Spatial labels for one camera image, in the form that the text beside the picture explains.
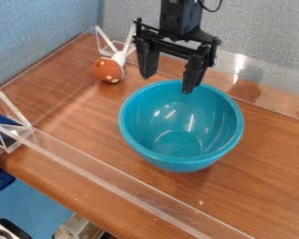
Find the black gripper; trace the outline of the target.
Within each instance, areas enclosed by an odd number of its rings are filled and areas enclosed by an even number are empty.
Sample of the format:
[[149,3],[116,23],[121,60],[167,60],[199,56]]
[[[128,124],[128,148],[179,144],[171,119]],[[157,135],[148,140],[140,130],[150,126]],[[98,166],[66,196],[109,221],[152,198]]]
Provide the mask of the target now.
[[221,41],[200,28],[203,11],[215,13],[207,8],[204,0],[160,0],[159,26],[134,19],[140,75],[144,79],[156,74],[159,55],[171,54],[188,61],[183,73],[181,92],[188,94],[200,84],[207,67],[215,64],[216,48]]

